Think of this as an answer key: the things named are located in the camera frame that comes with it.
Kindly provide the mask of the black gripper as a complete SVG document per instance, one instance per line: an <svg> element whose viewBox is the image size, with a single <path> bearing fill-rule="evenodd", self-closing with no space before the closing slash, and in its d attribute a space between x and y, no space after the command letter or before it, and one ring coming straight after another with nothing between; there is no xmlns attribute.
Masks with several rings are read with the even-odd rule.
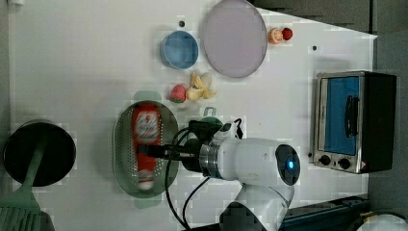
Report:
<svg viewBox="0 0 408 231"><path fill-rule="evenodd" d="M189 171L202 172L199 164L200 151L204 144L209 144L215 133L222 127L221 122L191 120L188 126L177 132L170 144L138 146L138 153L153 157L180 161Z"/></svg>

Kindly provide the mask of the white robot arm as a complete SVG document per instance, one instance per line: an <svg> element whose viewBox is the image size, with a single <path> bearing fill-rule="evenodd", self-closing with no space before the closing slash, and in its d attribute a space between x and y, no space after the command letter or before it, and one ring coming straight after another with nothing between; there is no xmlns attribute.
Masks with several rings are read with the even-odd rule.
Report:
<svg viewBox="0 0 408 231"><path fill-rule="evenodd" d="M238 137L237 125L192 120L168 144L139 144L143 156L179 161L205 177L238 181L236 198L219 216L219 231L278 231L293 200L300 162L290 145Z"/></svg>

